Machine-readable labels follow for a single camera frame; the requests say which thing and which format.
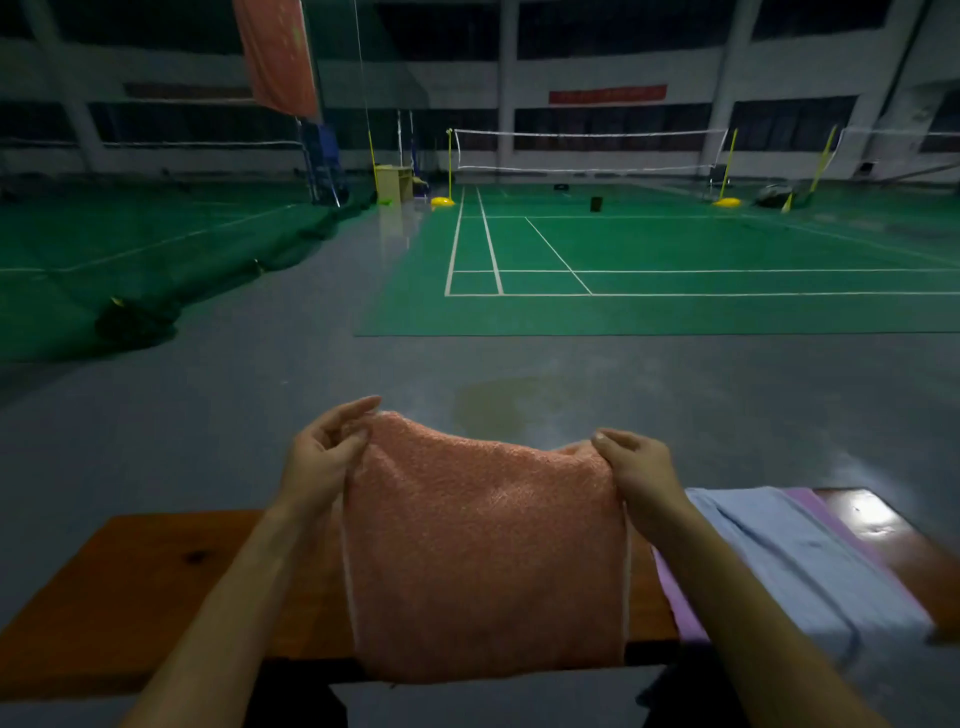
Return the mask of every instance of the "brown wooden surface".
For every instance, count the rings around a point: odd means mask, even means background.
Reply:
[[[878,549],[960,641],[960,561],[867,491],[824,491],[828,507]],[[170,652],[259,517],[258,511],[110,519],[0,634],[0,700],[135,692]],[[352,656],[339,517],[301,563],[268,657]],[[677,628],[649,545],[633,534],[632,646],[674,643]]]

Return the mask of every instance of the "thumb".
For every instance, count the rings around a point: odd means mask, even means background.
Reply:
[[[607,462],[609,462],[615,468],[625,466],[627,464],[626,460],[627,456],[630,455],[630,451],[618,445],[603,432],[594,432],[593,437],[590,438],[590,441],[597,449],[597,452],[603,455],[604,459],[606,459]]]
[[[370,433],[367,430],[357,430],[336,448],[331,449],[329,453],[334,462],[347,467],[360,459],[360,455],[363,454],[369,441]]]

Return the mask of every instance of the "yellow pole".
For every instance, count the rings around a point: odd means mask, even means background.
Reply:
[[[733,130],[733,139],[730,140],[730,153],[727,155],[727,169],[723,173],[723,184],[720,185],[720,197],[719,200],[723,200],[724,190],[727,189],[727,178],[730,176],[730,163],[733,161],[733,146],[736,144],[736,133],[739,132],[739,129]]]
[[[380,199],[380,184],[376,180],[376,159],[373,158],[373,136],[370,127],[367,127],[367,141],[370,142],[370,161],[373,162],[373,189],[376,190],[376,199]]]
[[[833,145],[833,136],[837,133],[837,128],[834,126],[830,130],[830,137],[827,140],[827,146],[824,147],[824,152],[820,155],[820,164],[817,165],[817,174],[813,178],[813,184],[810,186],[810,192],[813,192],[817,188],[817,184],[820,183],[820,176],[824,173],[824,170],[827,169],[827,157],[830,154],[830,147]]]
[[[453,199],[453,130],[446,130],[446,196]]]

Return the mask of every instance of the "salmon-colored towel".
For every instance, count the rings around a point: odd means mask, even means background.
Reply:
[[[357,658],[431,683],[623,664],[629,549],[606,461],[384,412],[344,500]]]

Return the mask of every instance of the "gray floor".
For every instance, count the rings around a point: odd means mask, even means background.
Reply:
[[[688,486],[868,487],[960,554],[960,335],[355,338],[415,230],[407,213],[404,234],[378,219],[389,208],[346,223],[302,265],[189,309],[164,346],[0,372],[0,623],[109,516],[264,504],[290,436],[369,393],[542,448],[598,425],[644,432]],[[892,713],[946,720],[941,679],[905,675],[919,683]],[[5,706],[0,721],[69,711]]]

